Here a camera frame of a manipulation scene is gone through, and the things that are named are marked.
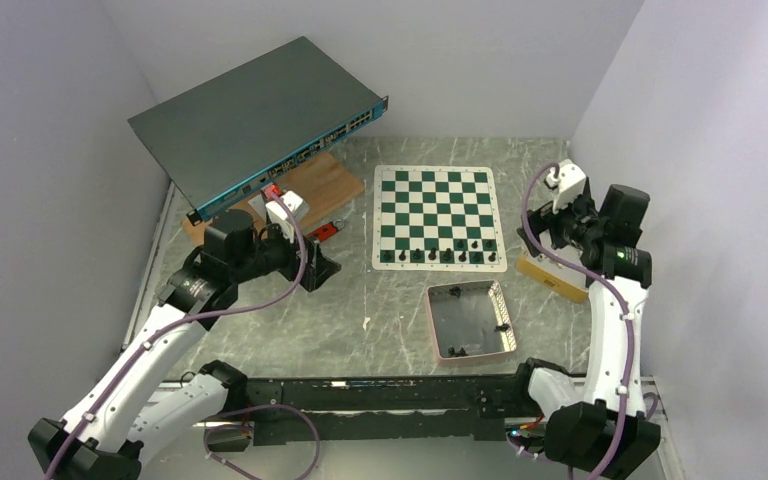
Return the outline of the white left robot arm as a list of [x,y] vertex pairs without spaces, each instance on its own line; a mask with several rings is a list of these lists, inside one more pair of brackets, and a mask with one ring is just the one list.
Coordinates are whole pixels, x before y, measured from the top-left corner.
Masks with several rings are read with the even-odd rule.
[[235,307],[240,284],[273,272],[312,292],[341,269],[317,240],[293,226],[262,229],[232,210],[204,232],[165,284],[141,332],[93,389],[61,419],[40,419],[28,441],[47,479],[135,479],[193,423],[239,417],[250,407],[248,378],[229,364],[203,365],[189,385],[147,405],[171,367]]

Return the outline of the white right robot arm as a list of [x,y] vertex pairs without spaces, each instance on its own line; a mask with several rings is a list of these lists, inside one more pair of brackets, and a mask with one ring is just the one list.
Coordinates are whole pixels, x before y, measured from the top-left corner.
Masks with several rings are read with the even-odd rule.
[[646,417],[640,380],[643,311],[652,256],[638,247],[647,193],[613,184],[602,204],[589,182],[556,186],[527,210],[519,234],[529,253],[584,274],[591,311],[588,370],[582,387],[551,362],[530,358],[511,388],[517,411],[547,423],[545,457],[591,478],[626,479],[658,448],[661,428]]

